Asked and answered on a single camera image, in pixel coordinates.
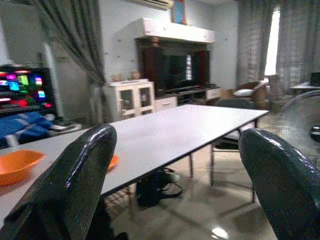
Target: tv stand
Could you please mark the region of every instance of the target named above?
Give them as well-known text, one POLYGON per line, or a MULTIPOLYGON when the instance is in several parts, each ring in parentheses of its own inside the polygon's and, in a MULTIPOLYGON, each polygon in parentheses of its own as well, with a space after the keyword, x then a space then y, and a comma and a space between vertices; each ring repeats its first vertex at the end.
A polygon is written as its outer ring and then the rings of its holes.
POLYGON ((184 104, 201 104, 211 105, 212 102, 220 98, 219 87, 194 88, 190 87, 179 88, 179 91, 166 94, 155 99, 156 111, 177 107, 184 104))

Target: white table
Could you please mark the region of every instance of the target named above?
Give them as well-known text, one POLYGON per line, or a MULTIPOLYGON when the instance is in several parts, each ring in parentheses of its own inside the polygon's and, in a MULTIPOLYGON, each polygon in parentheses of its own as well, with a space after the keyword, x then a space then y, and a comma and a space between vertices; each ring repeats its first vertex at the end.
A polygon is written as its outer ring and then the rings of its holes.
MULTIPOLYGON (((106 175, 101 193, 112 194, 267 113, 265 110, 183 105, 114 122, 111 125, 117 131, 115 153, 119 155, 119 163, 106 175)), ((4 218, 34 180, 57 159, 68 144, 85 131, 0 150, 0 155, 20 149, 46 154, 28 179, 0 186, 0 228, 4 218)))
POLYGON ((320 90, 320 86, 311 86, 309 81, 305 81, 303 83, 300 83, 299 85, 292 86, 290 89, 294 90, 295 93, 299 92, 308 92, 308 91, 315 91, 320 90))

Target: ceiling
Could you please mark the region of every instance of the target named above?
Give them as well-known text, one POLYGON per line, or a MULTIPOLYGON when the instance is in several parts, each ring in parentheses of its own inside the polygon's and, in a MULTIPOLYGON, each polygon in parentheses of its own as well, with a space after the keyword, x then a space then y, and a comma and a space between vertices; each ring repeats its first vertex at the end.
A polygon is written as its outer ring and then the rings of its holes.
POLYGON ((211 5, 219 5, 219 4, 230 3, 234 0, 199 0, 199 1, 207 4, 211 4, 211 5))

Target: colorful tv screen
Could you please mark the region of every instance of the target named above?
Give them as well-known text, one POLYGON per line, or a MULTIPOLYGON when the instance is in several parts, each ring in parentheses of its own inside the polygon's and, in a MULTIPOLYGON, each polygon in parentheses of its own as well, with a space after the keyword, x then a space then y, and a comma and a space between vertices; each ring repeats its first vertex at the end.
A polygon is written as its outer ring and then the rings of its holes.
POLYGON ((0 67, 0 116, 29 111, 56 112, 49 69, 0 67))

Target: wooden cabinet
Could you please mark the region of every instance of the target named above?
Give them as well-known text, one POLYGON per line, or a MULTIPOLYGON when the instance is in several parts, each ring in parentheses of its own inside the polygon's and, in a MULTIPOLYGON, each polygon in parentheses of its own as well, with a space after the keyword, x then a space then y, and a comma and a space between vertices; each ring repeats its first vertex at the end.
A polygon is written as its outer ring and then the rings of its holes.
POLYGON ((152 81, 105 86, 104 93, 111 111, 109 122, 155 112, 155 90, 152 81))

